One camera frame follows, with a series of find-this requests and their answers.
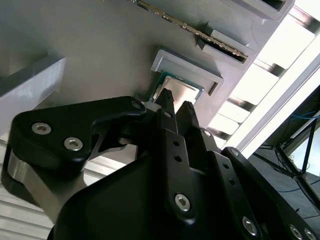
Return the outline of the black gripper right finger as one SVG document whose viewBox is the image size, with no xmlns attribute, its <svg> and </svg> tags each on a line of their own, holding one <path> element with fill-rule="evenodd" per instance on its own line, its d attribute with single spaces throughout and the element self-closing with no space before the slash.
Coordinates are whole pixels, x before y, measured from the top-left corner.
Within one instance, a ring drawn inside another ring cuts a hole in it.
<svg viewBox="0 0 320 240">
<path fill-rule="evenodd" d="M 219 240 L 317 240 L 319 234 L 235 148 L 218 149 L 191 102 L 176 113 L 190 167 L 206 176 L 209 229 Z"/>
</svg>

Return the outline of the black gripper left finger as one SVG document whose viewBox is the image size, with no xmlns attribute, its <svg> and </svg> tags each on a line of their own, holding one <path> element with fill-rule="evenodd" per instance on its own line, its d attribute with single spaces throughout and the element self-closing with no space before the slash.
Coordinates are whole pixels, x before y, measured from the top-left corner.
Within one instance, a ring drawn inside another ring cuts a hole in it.
<svg viewBox="0 0 320 240">
<path fill-rule="evenodd" d="M 67 201 L 94 184 L 84 182 L 86 164 L 133 144 L 138 155 L 132 163 L 154 163 L 167 210 L 192 225 L 198 210 L 172 92 L 164 89 L 156 103 L 159 109 L 152 111 L 131 96 L 121 96 L 18 114 L 11 123 L 2 184 L 43 209 L 55 224 Z"/>
</svg>

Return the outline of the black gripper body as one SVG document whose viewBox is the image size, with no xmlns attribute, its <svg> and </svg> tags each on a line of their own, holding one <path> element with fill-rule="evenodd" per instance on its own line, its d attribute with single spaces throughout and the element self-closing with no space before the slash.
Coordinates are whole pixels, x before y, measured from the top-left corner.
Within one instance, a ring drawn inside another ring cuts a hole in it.
<svg viewBox="0 0 320 240">
<path fill-rule="evenodd" d="M 50 240 L 242 240 L 214 176 L 212 152 L 205 156 L 209 173 L 192 171 L 197 216 L 191 225 L 165 205 L 164 188 L 154 163 L 144 158 L 81 190 L 67 201 Z"/>
</svg>

